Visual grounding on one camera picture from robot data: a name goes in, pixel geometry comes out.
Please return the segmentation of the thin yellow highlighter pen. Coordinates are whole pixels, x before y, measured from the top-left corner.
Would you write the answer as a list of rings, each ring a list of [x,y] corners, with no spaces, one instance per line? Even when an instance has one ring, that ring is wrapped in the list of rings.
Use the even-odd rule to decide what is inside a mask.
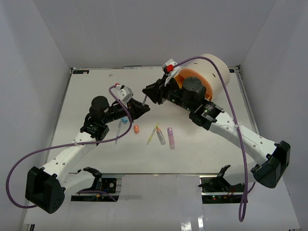
[[[150,136],[149,136],[149,138],[148,138],[148,140],[147,140],[147,143],[146,143],[147,145],[150,143],[150,141],[151,141],[151,139],[152,139],[152,137],[153,137],[153,135],[154,135],[154,133],[155,133],[157,127],[158,127],[158,124],[159,124],[159,123],[157,123],[157,124],[155,125],[153,131],[151,132],[151,134],[150,134]]]

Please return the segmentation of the round three-drawer storage box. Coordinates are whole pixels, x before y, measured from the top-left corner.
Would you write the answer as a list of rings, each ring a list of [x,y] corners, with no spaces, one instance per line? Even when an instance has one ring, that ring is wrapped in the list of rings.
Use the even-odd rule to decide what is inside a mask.
[[[202,54],[203,57],[209,58],[217,66],[225,85],[230,81],[230,71],[227,65],[218,57],[211,54]],[[178,74],[174,77],[178,86],[182,88],[184,80],[188,77],[197,77],[206,87],[205,97],[207,100],[214,100],[224,91],[218,72],[214,66],[207,60],[196,59],[185,64]]]

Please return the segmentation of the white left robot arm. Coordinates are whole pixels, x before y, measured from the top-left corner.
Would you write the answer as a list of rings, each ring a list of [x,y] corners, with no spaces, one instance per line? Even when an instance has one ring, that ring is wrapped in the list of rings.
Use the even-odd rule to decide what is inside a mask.
[[[100,171],[85,167],[70,175],[73,168],[87,153],[98,146],[109,132],[108,123],[130,115],[138,119],[150,111],[147,104],[130,99],[126,106],[109,104],[104,96],[95,97],[77,134],[77,144],[63,149],[53,160],[41,168],[32,167],[27,174],[26,199],[49,214],[56,212],[68,195],[79,191],[97,192],[102,186]]]

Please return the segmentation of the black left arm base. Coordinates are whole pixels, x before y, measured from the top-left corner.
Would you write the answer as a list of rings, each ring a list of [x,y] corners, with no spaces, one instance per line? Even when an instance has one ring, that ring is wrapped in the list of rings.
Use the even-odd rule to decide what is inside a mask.
[[[100,171],[86,167],[79,172],[90,173],[93,177],[91,187],[83,189],[83,193],[77,193],[71,196],[73,202],[117,202],[120,194],[120,179],[115,177],[106,177]]]

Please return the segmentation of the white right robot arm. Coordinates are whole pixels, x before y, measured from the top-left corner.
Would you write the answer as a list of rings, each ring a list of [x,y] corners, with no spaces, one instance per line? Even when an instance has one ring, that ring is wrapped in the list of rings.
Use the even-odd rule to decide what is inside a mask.
[[[215,133],[240,149],[256,162],[251,169],[253,180],[267,188],[275,188],[289,166],[291,146],[267,140],[250,129],[237,125],[221,107],[205,98],[206,88],[201,80],[188,77],[182,86],[172,79],[168,84],[159,79],[142,92],[153,102],[169,101],[188,110],[190,120]]]

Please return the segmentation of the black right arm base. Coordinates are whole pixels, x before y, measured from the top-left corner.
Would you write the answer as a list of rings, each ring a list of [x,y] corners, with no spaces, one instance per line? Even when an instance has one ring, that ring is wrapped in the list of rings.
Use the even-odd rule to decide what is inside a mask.
[[[205,204],[238,204],[244,193],[245,184],[229,184],[224,175],[230,168],[226,165],[221,168],[216,176],[200,176],[202,203]]]

